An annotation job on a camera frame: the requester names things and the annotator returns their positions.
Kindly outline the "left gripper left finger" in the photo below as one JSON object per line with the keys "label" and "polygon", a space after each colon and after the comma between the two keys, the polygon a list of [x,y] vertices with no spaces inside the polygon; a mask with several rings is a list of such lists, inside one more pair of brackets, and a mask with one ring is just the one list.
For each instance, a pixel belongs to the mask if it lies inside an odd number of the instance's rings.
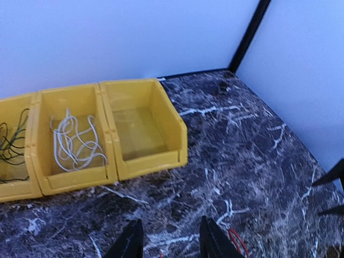
{"label": "left gripper left finger", "polygon": [[103,258],[132,258],[144,255],[142,220],[131,220]]}

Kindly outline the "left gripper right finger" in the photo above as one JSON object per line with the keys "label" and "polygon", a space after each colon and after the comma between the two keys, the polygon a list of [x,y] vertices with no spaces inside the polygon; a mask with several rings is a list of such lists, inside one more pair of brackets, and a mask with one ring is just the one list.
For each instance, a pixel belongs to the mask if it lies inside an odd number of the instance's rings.
{"label": "left gripper right finger", "polygon": [[202,216],[199,228],[200,256],[214,258],[243,258],[226,234],[207,216]]}

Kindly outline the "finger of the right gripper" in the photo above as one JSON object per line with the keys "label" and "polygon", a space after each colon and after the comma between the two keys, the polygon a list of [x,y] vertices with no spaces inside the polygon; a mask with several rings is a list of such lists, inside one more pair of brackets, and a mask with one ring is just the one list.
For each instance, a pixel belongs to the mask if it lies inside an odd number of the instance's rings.
{"label": "finger of the right gripper", "polygon": [[325,211],[318,213],[319,216],[329,215],[329,214],[343,216],[344,215],[344,206],[341,205],[341,206],[333,207],[333,208],[330,208],[328,210],[325,210]]}
{"label": "finger of the right gripper", "polygon": [[344,159],[341,158],[338,163],[324,176],[313,182],[313,186],[323,185],[334,180],[340,180],[343,187],[343,169],[344,169]]}

